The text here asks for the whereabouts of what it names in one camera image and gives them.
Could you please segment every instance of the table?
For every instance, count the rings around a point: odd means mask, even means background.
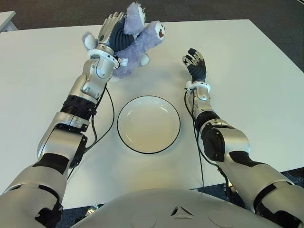
[[[15,14],[15,11],[0,12],[0,33],[4,31],[18,30],[14,23],[11,22],[11,19]]]
[[[192,122],[183,103],[190,75],[181,58],[191,47],[206,60],[214,110],[247,135],[250,157],[279,171],[304,166],[303,72],[249,20],[171,22],[164,26],[167,37],[149,51],[149,65],[129,78],[109,82],[114,126],[83,157],[69,179],[63,200],[66,209],[106,203],[140,189],[202,185]],[[35,162],[41,136],[87,60],[81,36],[86,31],[97,36],[99,29],[82,26],[0,34],[1,191]],[[132,151],[117,133],[121,108],[142,95],[166,99],[180,115],[177,140],[158,154]],[[109,98],[104,98],[95,118],[98,135],[112,120]],[[90,144],[91,129],[86,135]],[[205,161],[203,170],[206,186],[224,182]]]

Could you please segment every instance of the black cable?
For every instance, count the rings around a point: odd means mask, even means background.
[[[196,131],[195,131],[195,119],[194,119],[194,116],[193,116],[194,92],[193,92],[193,100],[192,100],[192,113],[190,112],[190,110],[187,107],[186,94],[187,94],[187,91],[185,92],[185,95],[184,95],[184,103],[185,103],[185,106],[187,108],[188,113],[190,114],[190,116],[192,117],[192,120],[193,120],[192,121],[193,122],[193,130],[194,130],[194,135],[196,137],[196,145],[197,145],[198,151],[199,151],[199,160],[200,160],[200,167],[201,167],[201,173],[202,173],[202,179],[203,179],[203,190],[204,190],[204,178],[203,178],[202,162],[201,162],[201,157],[200,156],[202,156],[206,160],[206,162],[208,162],[210,165],[215,166],[218,169],[219,173],[224,177],[224,179],[225,179],[225,186],[226,186],[226,194],[227,194],[227,197],[230,199],[231,198],[231,194],[230,194],[230,191],[229,191],[229,181],[228,181],[228,178],[227,178],[226,174],[223,172],[223,170],[217,164],[210,162],[209,159],[206,158],[206,156],[203,154],[203,152],[200,149],[200,144],[199,144],[199,135],[200,135],[200,133],[198,132],[196,134]]]
[[[75,169],[75,168],[72,168],[72,170],[71,170],[70,174],[68,175],[67,179],[70,178],[70,176],[72,175],[72,172],[74,171],[74,169]]]
[[[193,118],[193,112],[194,112],[194,93],[193,93],[193,100],[192,100],[192,113],[190,112],[190,110],[187,107],[186,94],[187,94],[187,91],[185,92],[185,95],[184,95],[184,103],[185,103],[185,106],[187,108],[187,111],[188,111],[189,115],[192,117],[194,136],[195,136],[195,138],[197,138],[199,136],[199,134],[196,134],[195,125],[194,125],[194,118]],[[202,187],[203,187],[203,192],[205,192],[205,181],[204,181],[203,165],[202,165],[202,162],[201,162],[200,151],[199,151],[199,161],[200,161],[201,179],[202,179],[202,184],[203,184]]]
[[[96,104],[96,106],[95,106],[95,109],[99,106],[99,104],[100,104],[100,102],[101,102],[101,99],[102,99],[103,96],[104,96],[105,91],[107,91],[107,93],[109,94],[110,100],[111,100],[112,111],[113,111],[112,123],[111,123],[111,126],[109,127],[109,129],[103,134],[103,136],[101,136],[101,137],[97,140],[97,133],[96,133],[95,125],[94,125],[94,116],[92,115],[92,117],[91,117],[91,122],[92,122],[92,128],[93,128],[93,133],[94,133],[95,139],[94,139],[94,142],[93,142],[89,147],[85,148],[84,154],[85,154],[86,152],[88,152],[88,150],[90,150],[93,146],[95,146],[96,143],[98,143],[98,142],[99,142],[99,141],[100,141],[100,140],[101,140],[101,139],[102,139],[102,138],[111,130],[111,128],[112,128],[112,126],[113,126],[113,123],[114,123],[114,105],[113,105],[113,100],[112,100],[112,97],[111,97],[111,95],[110,95],[110,93],[109,93],[109,90],[106,88],[106,85],[105,85],[105,90],[104,90],[103,93],[101,94],[100,99],[98,100],[98,102],[97,102],[97,104]],[[70,176],[72,175],[72,172],[74,171],[74,169],[75,169],[75,168],[73,168],[73,169],[71,170],[71,172],[69,173],[67,179],[70,178]]]
[[[105,90],[107,91],[107,93],[109,94],[110,100],[111,100],[111,105],[112,105],[112,111],[113,111],[113,118],[112,118],[112,123],[111,126],[109,127],[109,129],[103,134],[103,136],[101,136],[98,140],[94,141],[89,147],[87,147],[85,149],[85,152],[88,152],[88,150],[90,150],[93,146],[95,146],[112,128],[113,124],[114,124],[114,119],[115,119],[115,114],[114,114],[114,105],[113,105],[113,100],[112,97],[109,93],[109,90],[107,88],[105,88]]]
[[[103,93],[101,94],[99,100],[97,101],[97,103],[96,103],[96,105],[94,107],[95,110],[98,108],[101,100],[104,97],[105,90],[106,90],[106,85],[107,85],[107,83],[105,84],[105,89],[103,90]],[[93,133],[94,133],[94,142],[93,143],[96,143],[96,141],[97,141],[97,133],[96,133],[95,125],[94,125],[94,116],[93,115],[91,116],[91,124],[92,124]]]

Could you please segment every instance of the plate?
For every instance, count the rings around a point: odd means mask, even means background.
[[[166,100],[141,96],[127,103],[119,113],[120,138],[134,151],[158,153],[169,146],[180,132],[180,117]]]

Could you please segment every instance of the purple teddy bear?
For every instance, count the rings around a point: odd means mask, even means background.
[[[145,27],[144,22],[145,13],[141,5],[133,2],[126,13],[124,33],[133,35],[135,41],[126,49],[115,53],[122,59],[122,63],[113,70],[114,78],[129,76],[134,69],[148,64],[150,59],[146,52],[162,43],[165,36],[164,26],[159,21],[153,21]],[[97,47],[97,40],[89,32],[83,35],[83,43],[88,50]]]

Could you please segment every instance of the black rim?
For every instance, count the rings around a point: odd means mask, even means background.
[[[136,97],[136,98],[132,99],[131,101],[133,101],[133,100],[135,100],[135,99],[137,99],[137,98],[140,98],[140,97],[145,97],[145,96]],[[162,100],[168,102],[168,103],[174,108],[174,110],[176,111],[176,114],[177,114],[177,116],[178,116],[178,118],[179,118],[179,131],[177,132],[176,137],[175,137],[175,139],[171,142],[171,144],[170,144],[169,146],[167,146],[166,148],[160,150],[160,151],[153,152],[153,153],[145,153],[145,152],[141,152],[141,151],[137,151],[137,150],[133,149],[132,147],[128,146],[128,145],[124,142],[124,140],[122,139],[122,137],[121,137],[121,135],[120,135],[120,133],[119,133],[119,129],[118,129],[118,121],[119,121],[120,113],[122,112],[122,110],[124,109],[124,107],[126,107],[126,106],[131,102],[131,101],[129,101],[129,102],[126,103],[126,104],[123,106],[123,108],[120,110],[119,115],[118,115],[118,118],[117,118],[116,127],[117,127],[117,131],[118,131],[118,135],[119,135],[120,139],[122,140],[122,142],[123,142],[127,147],[129,147],[129,148],[130,148],[131,150],[133,150],[133,151],[136,151],[136,152],[138,152],[138,153],[143,153],[143,154],[155,154],[155,153],[159,153],[159,152],[162,152],[162,151],[166,150],[167,148],[169,148],[169,147],[175,142],[175,140],[176,140],[177,137],[179,136],[180,130],[181,130],[181,125],[180,125],[180,124],[181,124],[181,118],[180,118],[180,115],[179,115],[179,113],[177,112],[176,108],[175,108],[169,101],[167,101],[167,100],[165,100],[165,99],[163,99],[163,98],[161,98],[161,97],[158,97],[158,96],[151,96],[151,97],[157,97],[157,98],[159,98],[159,99],[162,99]]]

